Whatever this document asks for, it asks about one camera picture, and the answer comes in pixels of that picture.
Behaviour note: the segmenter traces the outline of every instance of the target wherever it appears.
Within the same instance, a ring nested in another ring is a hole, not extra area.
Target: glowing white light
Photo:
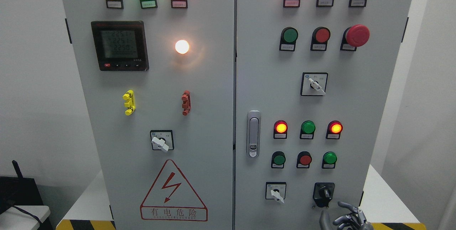
[[[190,45],[188,44],[188,42],[185,39],[181,39],[176,42],[176,45],[174,46],[174,48],[176,49],[176,51],[179,54],[185,54],[188,52]]]

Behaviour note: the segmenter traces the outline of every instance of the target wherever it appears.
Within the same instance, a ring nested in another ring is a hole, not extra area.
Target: yellow and black striped tape
[[[56,230],[115,230],[114,221],[62,220]]]
[[[375,230],[426,230],[420,223],[372,223]],[[56,230],[115,230],[114,221],[62,220]]]
[[[372,223],[375,230],[426,230],[421,223]]]

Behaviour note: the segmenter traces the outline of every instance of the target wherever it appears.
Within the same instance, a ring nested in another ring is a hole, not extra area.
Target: black cable
[[[11,206],[11,207],[15,208],[15,209],[18,210],[18,211],[21,211],[21,212],[24,213],[24,214],[29,215],[30,217],[33,217],[36,221],[38,221],[38,223],[39,223],[40,225],[43,224],[43,223],[40,221],[39,217],[35,216],[34,214],[32,214],[32,213],[30,213],[30,212],[28,212],[28,211],[26,211],[26,210],[24,210],[24,209],[21,209],[21,208],[19,208],[19,207],[16,207],[16,206],[14,206],[14,205]]]

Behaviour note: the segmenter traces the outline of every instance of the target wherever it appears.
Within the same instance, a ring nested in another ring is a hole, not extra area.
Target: green indicator light
[[[326,154],[323,156],[323,160],[327,164],[334,164],[337,161],[337,156],[334,152],[326,152]]]
[[[282,155],[277,155],[274,157],[274,164],[275,165],[282,165],[285,163],[285,157]]]
[[[312,134],[315,131],[315,124],[313,123],[313,121],[305,121],[301,125],[301,129],[302,129],[302,132],[304,132],[306,134]]]
[[[284,32],[283,38],[286,42],[295,42],[298,39],[298,32],[295,29],[288,29]]]

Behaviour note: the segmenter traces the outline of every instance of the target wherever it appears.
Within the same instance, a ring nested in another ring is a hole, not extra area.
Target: black device
[[[144,22],[94,21],[91,25],[101,71],[149,69]]]
[[[43,200],[41,199],[35,180],[33,178],[24,178],[18,163],[16,161],[12,163],[17,177],[0,177],[0,214],[15,206],[43,206]],[[35,216],[23,209],[16,209],[35,218]],[[49,218],[40,224],[38,230],[52,230]]]

